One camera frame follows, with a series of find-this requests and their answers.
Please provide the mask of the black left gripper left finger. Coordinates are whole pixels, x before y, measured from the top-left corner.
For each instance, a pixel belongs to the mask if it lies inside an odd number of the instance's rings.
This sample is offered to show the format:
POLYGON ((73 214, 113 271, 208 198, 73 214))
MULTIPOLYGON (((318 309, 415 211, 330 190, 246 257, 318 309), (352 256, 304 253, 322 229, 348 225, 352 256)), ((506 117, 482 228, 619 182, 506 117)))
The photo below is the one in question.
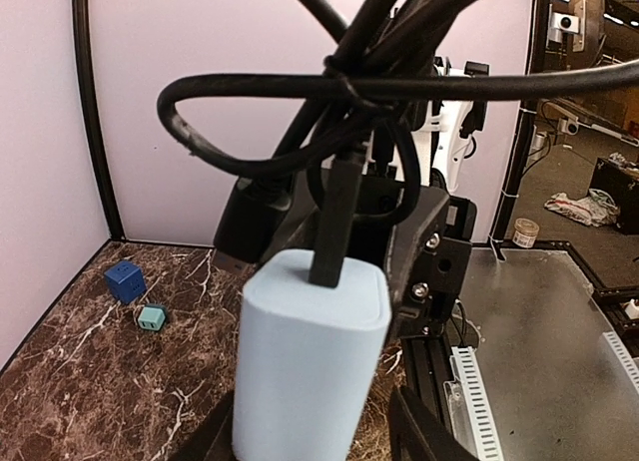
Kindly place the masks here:
POLYGON ((234 391, 226 393, 214 409, 169 457, 170 461, 232 461, 234 391))

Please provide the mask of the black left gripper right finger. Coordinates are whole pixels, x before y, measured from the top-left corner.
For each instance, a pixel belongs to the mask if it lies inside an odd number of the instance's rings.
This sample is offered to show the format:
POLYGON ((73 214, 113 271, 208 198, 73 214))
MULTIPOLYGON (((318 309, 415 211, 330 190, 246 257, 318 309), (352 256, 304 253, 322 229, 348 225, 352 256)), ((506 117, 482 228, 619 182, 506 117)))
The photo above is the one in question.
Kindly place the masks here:
POLYGON ((407 386, 391 392, 388 431, 392 460, 476 460, 407 386))

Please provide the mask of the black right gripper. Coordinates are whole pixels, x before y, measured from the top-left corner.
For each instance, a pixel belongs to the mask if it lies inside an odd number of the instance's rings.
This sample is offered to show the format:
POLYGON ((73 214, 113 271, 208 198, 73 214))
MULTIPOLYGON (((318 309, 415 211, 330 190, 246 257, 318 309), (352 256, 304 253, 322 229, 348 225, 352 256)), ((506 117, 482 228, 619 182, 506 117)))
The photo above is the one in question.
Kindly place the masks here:
POLYGON ((305 287, 326 320, 379 327, 392 338, 439 337, 460 295, 471 252, 474 203, 437 187, 420 190, 417 208, 400 224, 353 226, 337 289, 305 287))

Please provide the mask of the light blue charger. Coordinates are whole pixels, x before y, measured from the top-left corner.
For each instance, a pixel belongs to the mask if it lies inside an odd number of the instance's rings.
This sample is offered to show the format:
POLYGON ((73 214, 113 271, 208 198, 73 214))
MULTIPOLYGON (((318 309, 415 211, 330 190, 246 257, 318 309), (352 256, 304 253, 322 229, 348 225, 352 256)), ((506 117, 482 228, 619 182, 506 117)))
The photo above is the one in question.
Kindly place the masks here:
POLYGON ((232 448, 239 460, 343 460, 391 321, 385 275, 347 258, 335 288, 287 249, 245 284, 232 448))

